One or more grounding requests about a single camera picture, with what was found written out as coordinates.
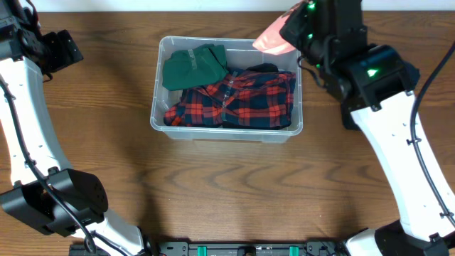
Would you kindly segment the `dark green garment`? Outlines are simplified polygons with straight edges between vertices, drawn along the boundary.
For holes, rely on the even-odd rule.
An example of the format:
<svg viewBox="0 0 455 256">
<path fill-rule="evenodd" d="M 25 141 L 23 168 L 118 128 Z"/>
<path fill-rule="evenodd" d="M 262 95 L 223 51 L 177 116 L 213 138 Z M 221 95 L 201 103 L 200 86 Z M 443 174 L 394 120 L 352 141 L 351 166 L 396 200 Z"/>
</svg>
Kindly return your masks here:
<svg viewBox="0 0 455 256">
<path fill-rule="evenodd" d="M 178 50 L 164 61 L 163 86 L 177 91 L 217 83 L 228 74 L 227 65 L 223 45 L 204 44 Z"/>
</svg>

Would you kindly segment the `pink garment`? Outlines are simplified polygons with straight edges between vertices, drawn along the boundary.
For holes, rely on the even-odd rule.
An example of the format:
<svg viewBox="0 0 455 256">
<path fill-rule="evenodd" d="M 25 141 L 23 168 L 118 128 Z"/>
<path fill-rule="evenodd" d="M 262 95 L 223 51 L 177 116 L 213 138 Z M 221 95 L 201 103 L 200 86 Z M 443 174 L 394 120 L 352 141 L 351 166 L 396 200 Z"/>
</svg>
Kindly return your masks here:
<svg viewBox="0 0 455 256">
<path fill-rule="evenodd" d="M 279 32 L 284 27 L 288 18 L 302 3 L 303 1 L 294 4 L 287 12 L 279 16 L 261 33 L 252 46 L 262 53 L 271 55 L 281 55 L 295 50 L 295 47 L 285 41 Z"/>
</svg>

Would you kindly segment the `red navy plaid shirt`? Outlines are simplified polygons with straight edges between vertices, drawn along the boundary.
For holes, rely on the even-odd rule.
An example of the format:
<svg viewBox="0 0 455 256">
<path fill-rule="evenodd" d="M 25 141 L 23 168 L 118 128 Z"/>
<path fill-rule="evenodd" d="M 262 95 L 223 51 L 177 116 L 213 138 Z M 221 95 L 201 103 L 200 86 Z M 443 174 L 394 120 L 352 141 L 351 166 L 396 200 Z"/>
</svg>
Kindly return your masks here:
<svg viewBox="0 0 455 256">
<path fill-rule="evenodd" d="M 193 87 L 164 114 L 170 127 L 283 129 L 291 125 L 296 74 L 232 69 L 220 82 Z"/>
</svg>

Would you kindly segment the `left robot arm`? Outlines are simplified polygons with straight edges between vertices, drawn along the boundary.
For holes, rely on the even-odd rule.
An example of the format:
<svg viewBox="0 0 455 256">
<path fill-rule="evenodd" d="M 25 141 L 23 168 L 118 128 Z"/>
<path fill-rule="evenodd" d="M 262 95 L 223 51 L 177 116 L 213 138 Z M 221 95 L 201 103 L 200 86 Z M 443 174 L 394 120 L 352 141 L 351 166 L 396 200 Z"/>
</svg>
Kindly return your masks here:
<svg viewBox="0 0 455 256">
<path fill-rule="evenodd" d="M 30 1 L 1 0 L 1 126 L 12 183 L 1 208 L 43 235 L 80 238 L 71 255 L 150 255 L 141 230 L 109 209 L 98 177 L 75 170 L 55 135 L 43 85 L 82 59 L 68 31 L 41 33 Z"/>
</svg>

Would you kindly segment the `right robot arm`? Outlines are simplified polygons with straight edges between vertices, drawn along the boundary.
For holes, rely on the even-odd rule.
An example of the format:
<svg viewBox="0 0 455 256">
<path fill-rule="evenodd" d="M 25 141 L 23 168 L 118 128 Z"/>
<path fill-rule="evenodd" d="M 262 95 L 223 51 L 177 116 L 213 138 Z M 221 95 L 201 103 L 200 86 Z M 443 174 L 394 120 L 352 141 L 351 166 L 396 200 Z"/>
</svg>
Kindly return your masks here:
<svg viewBox="0 0 455 256">
<path fill-rule="evenodd" d="M 347 255 L 448 255 L 454 192 L 429 145 L 415 92 L 418 70 L 387 45 L 367 41 L 359 1 L 303 1 L 280 30 L 342 107 L 347 128 L 370 142 L 395 197 L 399 220 L 343 242 Z"/>
</svg>

